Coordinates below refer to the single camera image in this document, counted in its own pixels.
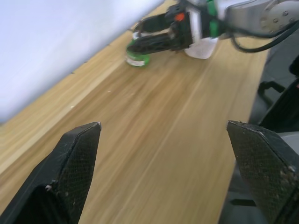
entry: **white wall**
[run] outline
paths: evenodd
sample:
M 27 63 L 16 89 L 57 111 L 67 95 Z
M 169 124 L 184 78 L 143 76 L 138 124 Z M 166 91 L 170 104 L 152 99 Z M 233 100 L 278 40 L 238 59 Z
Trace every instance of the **white wall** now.
M 1 0 L 4 123 L 164 0 Z

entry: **black cable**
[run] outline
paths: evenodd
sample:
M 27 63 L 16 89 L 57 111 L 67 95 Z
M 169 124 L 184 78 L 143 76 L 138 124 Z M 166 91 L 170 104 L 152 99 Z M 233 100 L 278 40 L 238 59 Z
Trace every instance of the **black cable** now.
M 281 43 L 282 41 L 284 41 L 287 37 L 289 37 L 292 33 L 294 33 L 297 29 L 299 29 L 299 21 L 296 22 L 289 30 L 285 31 L 281 36 L 279 36 L 277 39 L 271 41 L 270 43 L 263 45 L 259 48 L 252 48 L 252 49 L 248 49 L 248 48 L 244 48 L 242 47 L 236 40 L 236 37 L 234 36 L 233 33 L 229 32 L 228 35 L 231 38 L 231 41 L 234 45 L 234 47 L 236 47 L 238 50 L 245 52 L 245 53 L 256 53 L 256 52 L 260 52 L 260 51 L 264 51 L 264 50 L 268 50 L 272 47 L 274 47 L 275 45 Z

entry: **green roll of tape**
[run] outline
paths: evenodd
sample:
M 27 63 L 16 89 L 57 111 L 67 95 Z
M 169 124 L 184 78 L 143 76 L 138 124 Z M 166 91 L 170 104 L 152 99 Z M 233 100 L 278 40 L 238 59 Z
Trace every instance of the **green roll of tape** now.
M 150 61 L 149 55 L 140 55 L 133 52 L 130 52 L 127 50 L 127 63 L 134 66 L 134 67 L 143 67 L 146 66 Z

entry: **wooden table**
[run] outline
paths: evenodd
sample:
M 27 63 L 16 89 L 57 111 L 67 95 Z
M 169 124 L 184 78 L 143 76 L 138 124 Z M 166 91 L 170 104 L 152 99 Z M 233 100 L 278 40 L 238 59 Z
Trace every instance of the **wooden table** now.
M 217 223 L 235 160 L 226 122 L 248 119 L 267 52 L 221 41 L 209 60 L 163 52 L 140 69 L 124 62 L 130 39 L 124 33 L 1 127 L 0 213 L 63 133 L 100 121 L 80 223 Z

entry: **green part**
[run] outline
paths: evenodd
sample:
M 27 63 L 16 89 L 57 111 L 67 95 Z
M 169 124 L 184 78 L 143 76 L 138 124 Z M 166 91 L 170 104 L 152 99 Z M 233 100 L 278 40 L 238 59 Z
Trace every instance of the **green part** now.
M 207 9 L 210 15 L 217 16 L 217 10 L 214 0 L 207 0 Z M 217 21 L 210 21 L 210 33 L 212 38 L 216 38 L 219 36 Z
M 128 45 L 130 46 L 131 44 L 134 43 L 134 40 L 132 40 Z M 127 63 L 134 66 L 134 67 L 144 67 L 146 66 L 150 61 L 150 56 L 149 55 L 140 55 L 136 54 L 133 52 L 130 52 L 127 50 Z

